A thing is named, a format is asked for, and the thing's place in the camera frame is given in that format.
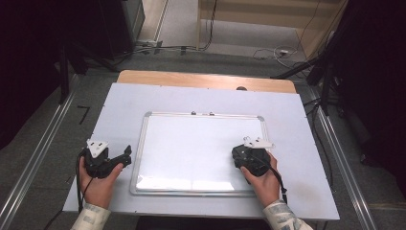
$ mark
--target desk leg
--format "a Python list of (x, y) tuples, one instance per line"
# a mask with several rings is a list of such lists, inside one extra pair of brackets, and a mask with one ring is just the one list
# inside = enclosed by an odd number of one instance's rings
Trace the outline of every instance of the desk leg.
[(199, 46), (200, 46), (201, 4), (202, 4), (202, 0), (198, 0), (198, 3), (197, 3), (197, 25), (196, 25), (196, 50), (199, 50)]

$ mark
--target gray carpet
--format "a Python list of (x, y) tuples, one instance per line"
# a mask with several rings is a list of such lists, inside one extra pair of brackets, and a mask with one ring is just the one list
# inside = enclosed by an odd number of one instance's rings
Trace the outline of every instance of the gray carpet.
[[(136, 54), (125, 60), (119, 67), (122, 70), (213, 73), (256, 78), (276, 76), (286, 70), (285, 67), (272, 59), (254, 60), (251, 57), (189, 52), (181, 56), (179, 52), (172, 51), (162, 51), (157, 55), (153, 53)], [(76, 157), (81, 148), (84, 147), (85, 140), (91, 136), (110, 85), (117, 80), (117, 77), (117, 73), (110, 73), (102, 67), (90, 69), (87, 76), (81, 77), (77, 94), (35, 175), (30, 189), (18, 208), (10, 229), (43, 229), (56, 212), (62, 208), (70, 189), (69, 183), (72, 182), (75, 173)], [(304, 81), (297, 77), (293, 77), (292, 80), (296, 82), (297, 91), (301, 94), (303, 102), (310, 101), (309, 87), (304, 84)], [(0, 173), (3, 176), (0, 179), (0, 201), (2, 204), (6, 201), (7, 195), (22, 173), (47, 123), (51, 120), (57, 107), (57, 101), (58, 90), (36, 111), (13, 142), (1, 149)], [(79, 121), (83, 117), (84, 110), (78, 108), (78, 105), (91, 107), (82, 125), (79, 124)], [(382, 169), (366, 167), (359, 163), (361, 152), (347, 121), (339, 118), (334, 106), (330, 107), (330, 112), (334, 128), (367, 202), (405, 202), (390, 174)], [(333, 172), (333, 188), (336, 191), (333, 196), (341, 217), (340, 220), (329, 222), (327, 229), (361, 229), (347, 188), (334, 158), (331, 156), (323, 129), (320, 124), (317, 124), (316, 127), (325, 146), (327, 146), (327, 155), (331, 160), (332, 168), (330, 169), (327, 166), (320, 143), (316, 141), (327, 176), (329, 170)], [(405, 210), (374, 209), (372, 214), (379, 229), (404, 228), (402, 223), (406, 214)], [(62, 213), (50, 229), (69, 229), (76, 217), (76, 213)], [(137, 219), (135, 216), (113, 214), (105, 229), (135, 229)], [(311, 221), (311, 224), (315, 226), (316, 222)], [(319, 222), (318, 228), (321, 229), (322, 226), (323, 224)]]

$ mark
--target floor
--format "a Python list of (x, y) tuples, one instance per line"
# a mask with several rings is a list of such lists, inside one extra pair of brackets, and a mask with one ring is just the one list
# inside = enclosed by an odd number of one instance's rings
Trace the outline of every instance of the floor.
[[(192, 28), (195, 28), (193, 26), (195, 22), (192, 20), (192, 9), (194, 9), (195, 1), (187, 1), (188, 4), (181, 0), (145, 2), (146, 9), (148, 9), (147, 3), (151, 2), (155, 5), (150, 6), (150, 9), (158, 9), (156, 11), (159, 13), (166, 9), (164, 14), (158, 13), (159, 15), (154, 16), (160, 23), (154, 24), (157, 29), (152, 29), (152, 33), (146, 32), (144, 34), (145, 41), (162, 40), (165, 46), (194, 45), (195, 32)], [(175, 15), (179, 15), (180, 12), (183, 12), (184, 16), (189, 19), (176, 20)], [(235, 38), (230, 42), (229, 35), (235, 32), (232, 30), (237, 32), (244, 30), (243, 26), (227, 26), (227, 24), (222, 25), (215, 22), (214, 40), (206, 53), (187, 52), (185, 55), (181, 55), (176, 50), (165, 50), (157, 54), (138, 53), (126, 59), (119, 67), (120, 69), (215, 73), (268, 78), (283, 73), (297, 61), (305, 60), (300, 50), (287, 58), (273, 58), (273, 51), (277, 47), (281, 45), (294, 46), (298, 42), (296, 35), (286, 28), (247, 28), (247, 33), (240, 33), (246, 35), (244, 38)], [(201, 38), (202, 44), (204, 44), (204, 37)], [(260, 49), (268, 50), (255, 53), (256, 50)], [(313, 88), (305, 84), (303, 77), (306, 74), (307, 72), (304, 72), (289, 78), (295, 82), (297, 91), (304, 103), (315, 99), (317, 97), (315, 93), (318, 92), (317, 87)], [(10, 201), (11, 197), (20, 198), (14, 204), (16, 206), (14, 213), (9, 214), (13, 217), (12, 219), (5, 218), (7, 214), (4, 213), (3, 209), (0, 229), (3, 229), (2, 226), (9, 226), (9, 229), (42, 229), (62, 207), (75, 175), (76, 155), (84, 141), (91, 136), (108, 89), (111, 83), (117, 80), (117, 77), (118, 74), (110, 73), (102, 67), (90, 69), (87, 76), (75, 76), (72, 80), (75, 94), (72, 95), (69, 104), (58, 106), (59, 91), (56, 90), (24, 125), (14, 141), (0, 150), (0, 173), (6, 175), (2, 176), (0, 180), (0, 203), (5, 207), (9, 204), (7, 202)], [(84, 111), (79, 106), (91, 107), (81, 125), (79, 125), (79, 121), (83, 118)], [(309, 105), (304, 109), (310, 111), (311, 108), (312, 105)], [(345, 118), (339, 116), (339, 107), (333, 105), (329, 111), (331, 113), (329, 121), (339, 140), (342, 152), (346, 155), (356, 185), (368, 203), (375, 227), (366, 228), (354, 209), (346, 176), (339, 167), (340, 164), (337, 162), (333, 144), (326, 135), (323, 116), (320, 115), (315, 125), (321, 136), (321, 142), (316, 137), (315, 140), (317, 140), (316, 143), (327, 176), (329, 172), (332, 172), (334, 181), (332, 191), (341, 217), (338, 221), (329, 222), (326, 229), (403, 229), (406, 215), (405, 198), (396, 187), (394, 178), (383, 169), (360, 164), (361, 151), (349, 124)], [(50, 121), (55, 118), (56, 112), (63, 119), (59, 123), (55, 123), (56, 130), (50, 132), (47, 128)], [(312, 119), (309, 118), (309, 124), (312, 125), (312, 123)], [(49, 143), (38, 144), (47, 141), (42, 138), (42, 135), (47, 132), (52, 134)], [(327, 149), (326, 154), (324, 154), (321, 143), (324, 143)], [(29, 168), (28, 172), (24, 172), (27, 169), (26, 166), (32, 164), (32, 156), (37, 156), (36, 159), (42, 163), (37, 164), (35, 168)], [(331, 166), (328, 165), (326, 156), (329, 158)], [(24, 173), (29, 176), (22, 177), (21, 175)], [(18, 189), (16, 185), (21, 180), (28, 180), (27, 182), (31, 186), (15, 193), (13, 190)], [(66, 226), (72, 225), (76, 217), (77, 214), (75, 213), (62, 213), (53, 223), (51, 229), (65, 229)], [(105, 229), (134, 229), (137, 221), (138, 218), (134, 216), (113, 214)], [(309, 223), (315, 229), (323, 227), (323, 223), (320, 221), (310, 221)]]

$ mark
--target camouflage sleeve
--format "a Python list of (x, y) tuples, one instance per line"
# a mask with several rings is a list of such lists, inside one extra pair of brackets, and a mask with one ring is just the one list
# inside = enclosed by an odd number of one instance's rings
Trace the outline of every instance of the camouflage sleeve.
[(71, 230), (102, 230), (108, 216), (110, 211), (86, 203)]
[(274, 230), (309, 230), (312, 229), (303, 220), (297, 218), (283, 200), (277, 200), (265, 209), (263, 213)]

